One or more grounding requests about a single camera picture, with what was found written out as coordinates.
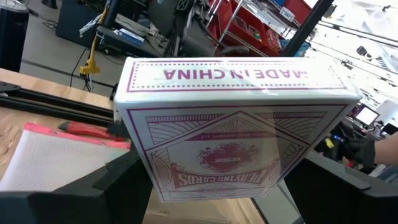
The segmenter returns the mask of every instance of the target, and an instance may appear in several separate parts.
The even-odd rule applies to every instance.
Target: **wooden table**
[[[70,100],[111,109],[108,97],[0,69],[0,81]],[[0,107],[0,179],[15,151],[26,122],[56,129],[62,119]],[[250,198],[160,203],[156,192],[149,199],[143,223],[264,223]]]

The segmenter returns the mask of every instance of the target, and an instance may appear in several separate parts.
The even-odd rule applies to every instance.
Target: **concrete floor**
[[[57,5],[60,7],[62,2],[58,0]],[[60,10],[44,6],[41,4],[41,0],[30,0],[28,7],[38,12],[40,16],[46,19],[58,21]],[[29,17],[20,72],[63,85],[69,85],[70,74],[83,52],[84,47],[57,37],[54,30],[42,24],[43,21],[43,19],[38,17]],[[75,75],[78,75],[78,68],[85,64],[87,56],[88,51],[86,51],[82,57],[74,72]],[[106,57],[117,64],[107,60],[100,52],[95,52],[96,64],[101,69],[101,72],[92,75],[92,79],[101,83],[114,85],[119,81],[124,61],[112,56]],[[73,78],[72,87],[83,89],[84,81]],[[108,96],[111,93],[111,88],[94,84],[93,92]]]
[[[46,19],[58,21],[59,9],[51,9],[42,5],[40,2],[41,0],[30,0],[28,7],[38,12]],[[62,2],[58,0],[57,5],[60,7]],[[55,31],[42,24],[43,21],[43,19],[34,16],[29,18],[21,73],[63,85],[69,85],[70,74],[84,47],[57,37]],[[85,64],[87,56],[88,52],[84,54],[78,67]],[[97,75],[93,75],[92,78],[98,82],[113,85],[119,80],[123,68],[120,64],[123,64],[123,60],[111,56],[107,57],[111,58],[111,60],[117,64],[110,62],[101,53],[96,52],[95,60],[101,72]],[[72,86],[83,89],[84,82],[74,78]],[[111,88],[94,84],[93,92],[109,96]],[[275,188],[268,196],[255,198],[255,201],[270,224],[293,223],[299,218],[299,213],[296,208],[292,206],[292,196],[289,194],[284,182]]]

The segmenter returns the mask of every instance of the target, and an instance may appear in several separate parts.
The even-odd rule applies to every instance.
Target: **white box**
[[[161,200],[257,197],[360,100],[338,67],[312,58],[128,58],[115,102]]]

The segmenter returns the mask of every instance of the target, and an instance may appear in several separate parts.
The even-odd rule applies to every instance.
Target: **black trash can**
[[[29,13],[15,0],[0,0],[0,68],[19,72]]]

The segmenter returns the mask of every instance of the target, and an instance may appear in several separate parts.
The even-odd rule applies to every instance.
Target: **black cable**
[[[81,53],[81,55],[79,57],[79,60],[76,62],[75,68],[73,68],[73,70],[72,70],[72,72],[70,74],[70,83],[69,83],[70,87],[72,87],[73,74],[75,73],[75,70],[76,70],[77,66],[79,65],[79,63],[80,63],[81,58],[83,57],[83,55],[85,54],[87,49],[88,49],[88,47],[85,47],[85,49],[83,50],[83,52]]]
[[[106,60],[108,60],[108,61],[110,61],[110,62],[112,62],[112,63],[114,63],[114,64],[116,64],[116,65],[124,65],[124,63],[117,63],[117,62],[111,60],[110,58],[108,58],[108,57],[104,54],[104,52],[101,52],[101,54],[102,54],[102,56],[104,56],[104,58],[105,58]]]

